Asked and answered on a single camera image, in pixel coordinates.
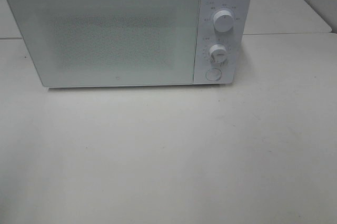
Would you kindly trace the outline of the round door release button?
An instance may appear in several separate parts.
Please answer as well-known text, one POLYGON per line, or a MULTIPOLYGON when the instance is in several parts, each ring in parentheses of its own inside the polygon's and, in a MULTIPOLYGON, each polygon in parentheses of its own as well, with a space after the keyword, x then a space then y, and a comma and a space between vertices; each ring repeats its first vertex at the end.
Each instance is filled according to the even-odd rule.
POLYGON ((209 69, 205 76, 209 81, 218 81, 222 76, 222 72, 219 69, 209 69))

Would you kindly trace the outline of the white timer knob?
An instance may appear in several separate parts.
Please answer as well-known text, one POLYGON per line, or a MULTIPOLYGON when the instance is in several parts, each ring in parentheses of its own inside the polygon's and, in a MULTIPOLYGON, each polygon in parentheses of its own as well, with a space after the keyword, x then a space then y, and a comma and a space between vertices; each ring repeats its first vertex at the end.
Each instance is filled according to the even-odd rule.
POLYGON ((227 49, 224 45, 215 44, 209 49, 209 59, 211 63, 221 64, 228 57, 227 49))

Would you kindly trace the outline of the white microwave door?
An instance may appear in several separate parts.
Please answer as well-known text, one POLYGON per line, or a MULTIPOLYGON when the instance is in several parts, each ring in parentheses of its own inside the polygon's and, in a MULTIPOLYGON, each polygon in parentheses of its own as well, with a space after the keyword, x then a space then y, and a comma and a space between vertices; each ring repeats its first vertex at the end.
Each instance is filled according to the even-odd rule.
POLYGON ((191 84, 199 0, 8 0, 45 87, 191 84))

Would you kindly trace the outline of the upper white power knob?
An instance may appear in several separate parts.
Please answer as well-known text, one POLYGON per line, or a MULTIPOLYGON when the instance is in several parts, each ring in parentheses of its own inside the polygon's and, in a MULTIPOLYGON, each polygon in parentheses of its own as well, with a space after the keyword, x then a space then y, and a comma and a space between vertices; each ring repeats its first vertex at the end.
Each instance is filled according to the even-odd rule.
POLYGON ((214 29, 219 33, 228 32, 234 25, 234 16, 228 9, 221 9, 213 16, 214 29))

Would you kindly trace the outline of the white microwave oven body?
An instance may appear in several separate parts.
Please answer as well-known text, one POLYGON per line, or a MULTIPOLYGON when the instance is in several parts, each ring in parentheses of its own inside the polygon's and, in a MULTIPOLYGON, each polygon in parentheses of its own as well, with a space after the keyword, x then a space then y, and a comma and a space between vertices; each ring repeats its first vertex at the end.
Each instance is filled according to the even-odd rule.
POLYGON ((229 84, 250 0, 7 0, 43 86, 229 84))

